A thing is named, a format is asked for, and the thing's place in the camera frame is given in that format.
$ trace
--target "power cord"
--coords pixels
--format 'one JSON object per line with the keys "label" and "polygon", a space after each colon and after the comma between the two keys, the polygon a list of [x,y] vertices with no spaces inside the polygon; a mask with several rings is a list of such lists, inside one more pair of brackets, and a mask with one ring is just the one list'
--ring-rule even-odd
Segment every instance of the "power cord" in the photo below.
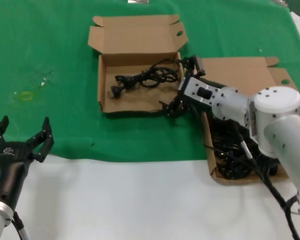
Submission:
{"label": "power cord", "polygon": [[13,219],[11,220],[12,225],[15,227],[16,232],[18,233],[18,236],[20,240],[29,240],[26,232],[25,232],[25,225],[20,219],[18,213],[15,211],[13,215]]}
{"label": "power cord", "polygon": [[[163,63],[172,63],[177,66],[177,69],[173,69],[166,66],[158,66]],[[115,80],[121,84],[122,86],[115,86],[111,87],[111,91],[115,98],[119,98],[121,92],[126,89],[133,88],[137,83],[144,88],[156,88],[159,84],[162,83],[174,83],[179,80],[178,73],[180,71],[180,64],[178,61],[173,59],[164,59],[159,61],[158,63],[152,65],[148,70],[142,71],[140,74],[134,76],[124,76],[124,75],[117,75],[115,76]]]}
{"label": "power cord", "polygon": [[[196,109],[196,107],[194,105],[190,104],[189,106],[190,106],[190,110],[194,114],[195,118],[199,121],[200,127],[201,127],[202,132],[203,132],[203,136],[204,136],[205,135],[205,128],[204,128],[204,125],[202,123],[200,114],[199,114],[198,110]],[[244,141],[250,139],[250,137],[248,139],[246,139],[246,138],[244,138],[244,136],[241,135],[240,131],[236,127],[237,123],[235,123],[233,121],[230,121],[230,120],[223,121],[223,122],[225,124],[231,123],[232,125],[234,125],[234,127],[231,127],[230,129],[233,129],[233,131],[236,133],[236,136],[234,136],[233,132],[232,132],[232,138],[242,139]],[[292,221],[292,216],[291,216],[291,214],[292,214],[291,207],[294,203],[296,203],[298,201],[297,195],[293,196],[288,201],[285,201],[285,199],[282,197],[282,195],[273,186],[273,184],[272,184],[272,182],[269,178],[270,171],[273,169],[273,166],[278,164],[277,161],[273,161],[273,160],[271,160],[271,158],[268,158],[266,156],[262,156],[261,154],[258,155],[258,160],[255,161],[255,159],[253,157],[251,158],[251,152],[250,152],[249,148],[248,148],[247,151],[243,151],[245,156],[246,156],[245,159],[242,158],[242,157],[237,157],[231,152],[231,150],[233,150],[233,149],[237,150],[237,147],[238,147],[237,145],[234,146],[233,142],[229,143],[229,146],[227,146],[227,143],[223,143],[225,150],[219,149],[217,147],[209,146],[205,143],[203,143],[203,145],[206,148],[213,150],[216,155],[222,154],[225,157],[231,159],[231,161],[233,161],[234,163],[237,163],[241,166],[245,166],[246,168],[248,168],[251,171],[255,172],[255,174],[261,179],[261,181],[264,183],[264,185],[268,188],[270,193],[276,199],[276,201],[280,205],[281,209],[284,211],[285,218],[287,220],[288,226],[289,226],[290,231],[292,233],[293,239],[294,240],[300,240],[300,237],[299,237],[298,232],[297,232],[297,230],[294,226],[294,223]]]}

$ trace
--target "hole in box flap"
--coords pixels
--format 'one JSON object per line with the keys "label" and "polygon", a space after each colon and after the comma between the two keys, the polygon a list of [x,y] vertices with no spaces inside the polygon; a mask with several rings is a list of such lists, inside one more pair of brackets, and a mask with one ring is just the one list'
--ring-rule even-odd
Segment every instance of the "hole in box flap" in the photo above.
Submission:
{"label": "hole in box flap", "polygon": [[290,80],[289,79],[283,79],[281,81],[281,84],[283,84],[283,85],[289,85],[290,84]]}

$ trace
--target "robotic arm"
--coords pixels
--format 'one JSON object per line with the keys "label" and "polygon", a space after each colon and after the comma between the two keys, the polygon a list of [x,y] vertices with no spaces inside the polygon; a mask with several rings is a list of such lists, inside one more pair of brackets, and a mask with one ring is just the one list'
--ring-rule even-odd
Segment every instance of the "robotic arm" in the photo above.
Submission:
{"label": "robotic arm", "polygon": [[250,138],[258,144],[260,152],[279,159],[298,190],[300,205],[299,92],[286,86],[273,86],[248,97],[233,87],[217,87],[195,77],[190,77],[182,87],[188,101],[210,108],[218,119],[233,120],[249,129]]}
{"label": "robotic arm", "polygon": [[[22,240],[28,240],[24,226],[15,212],[17,202],[28,175],[30,164],[42,163],[54,144],[49,118],[46,117],[42,130],[26,142],[6,142],[3,134],[9,124],[7,116],[0,122],[0,238],[4,227],[11,222]],[[42,144],[37,153],[33,150]]]}

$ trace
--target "white robotic arm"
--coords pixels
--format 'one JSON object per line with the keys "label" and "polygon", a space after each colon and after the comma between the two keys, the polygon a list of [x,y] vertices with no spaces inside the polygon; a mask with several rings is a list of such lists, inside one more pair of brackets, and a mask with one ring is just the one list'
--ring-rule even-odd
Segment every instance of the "white robotic arm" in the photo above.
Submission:
{"label": "white robotic arm", "polygon": [[211,106],[215,117],[249,129],[261,153],[278,158],[298,190],[300,205],[300,94],[291,87],[267,87],[248,97],[233,87],[217,88],[191,77],[184,95]]}

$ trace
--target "open cardboard box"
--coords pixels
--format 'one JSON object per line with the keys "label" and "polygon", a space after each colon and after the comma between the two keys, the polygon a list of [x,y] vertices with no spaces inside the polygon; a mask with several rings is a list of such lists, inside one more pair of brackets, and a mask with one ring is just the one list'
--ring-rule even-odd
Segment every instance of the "open cardboard box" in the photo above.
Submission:
{"label": "open cardboard box", "polygon": [[[156,88],[137,84],[124,90],[117,99],[111,86],[119,86],[115,76],[134,76],[163,59],[180,59],[178,50],[188,37],[178,15],[94,16],[88,44],[98,52],[98,102],[104,113],[159,112],[159,101],[170,103],[177,95],[179,82],[161,83]],[[164,63],[177,69],[172,63]]]}
{"label": "open cardboard box", "polygon": [[[277,57],[223,57],[223,58],[203,58],[202,63],[206,72],[205,79],[218,82],[220,84],[234,87],[239,92],[252,96],[260,90],[272,86],[289,86],[297,89],[296,85],[284,68],[274,67],[279,63]],[[209,121],[207,115],[202,114],[205,129],[204,142],[213,146]],[[248,184],[260,181],[255,174],[248,177],[229,180],[218,171],[216,156],[214,151],[206,149],[209,173],[211,177],[220,184]],[[288,176],[280,166],[273,181],[286,179]]]}

